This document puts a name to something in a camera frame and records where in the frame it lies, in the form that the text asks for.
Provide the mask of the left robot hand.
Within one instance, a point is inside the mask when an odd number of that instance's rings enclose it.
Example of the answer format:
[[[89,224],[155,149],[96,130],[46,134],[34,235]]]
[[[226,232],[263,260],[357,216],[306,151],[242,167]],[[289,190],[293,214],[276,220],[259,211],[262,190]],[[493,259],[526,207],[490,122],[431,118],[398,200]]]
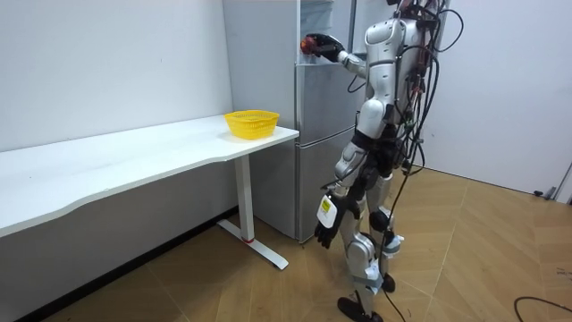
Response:
[[[315,227],[314,236],[324,248],[330,248],[332,240],[339,231],[341,221],[347,210],[347,198],[340,198],[330,192],[322,197],[316,213],[318,222]]]

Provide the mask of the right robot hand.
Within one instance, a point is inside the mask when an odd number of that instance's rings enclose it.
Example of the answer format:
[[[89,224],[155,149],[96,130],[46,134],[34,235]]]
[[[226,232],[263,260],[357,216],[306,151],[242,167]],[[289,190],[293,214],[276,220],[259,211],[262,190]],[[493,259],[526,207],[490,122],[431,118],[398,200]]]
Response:
[[[337,38],[331,35],[310,33],[300,42],[300,50],[305,55],[324,57],[332,63],[338,63],[338,56],[345,48]]]

